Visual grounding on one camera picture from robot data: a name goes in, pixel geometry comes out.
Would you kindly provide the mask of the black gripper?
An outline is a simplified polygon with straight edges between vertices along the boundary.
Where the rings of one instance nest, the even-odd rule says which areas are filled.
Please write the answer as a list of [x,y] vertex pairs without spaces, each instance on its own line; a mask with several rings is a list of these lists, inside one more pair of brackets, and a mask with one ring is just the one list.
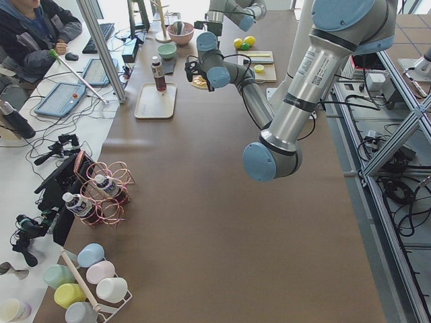
[[214,92],[215,88],[212,86],[211,81],[209,80],[209,77],[207,75],[207,72],[204,69],[201,70],[201,76],[202,76],[202,78],[204,78],[204,80],[205,80],[205,82],[207,84],[208,91],[209,92]]
[[207,21],[207,31],[212,32],[216,36],[222,35],[222,23]]

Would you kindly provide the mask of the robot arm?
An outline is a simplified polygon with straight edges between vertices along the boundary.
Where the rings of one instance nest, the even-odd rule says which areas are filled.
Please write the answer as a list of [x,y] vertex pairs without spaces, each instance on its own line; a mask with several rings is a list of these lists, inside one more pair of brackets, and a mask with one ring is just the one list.
[[240,30],[247,32],[256,21],[267,13],[264,1],[211,0],[206,13],[207,30],[222,35],[224,18],[228,18]]
[[197,72],[209,89],[236,86],[260,130],[259,140],[242,154],[247,174],[267,182],[298,170],[302,153],[299,134],[325,90],[333,83],[342,60],[393,45],[396,1],[314,1],[310,46],[282,100],[271,105],[260,92],[250,67],[229,63],[212,32],[197,37]]

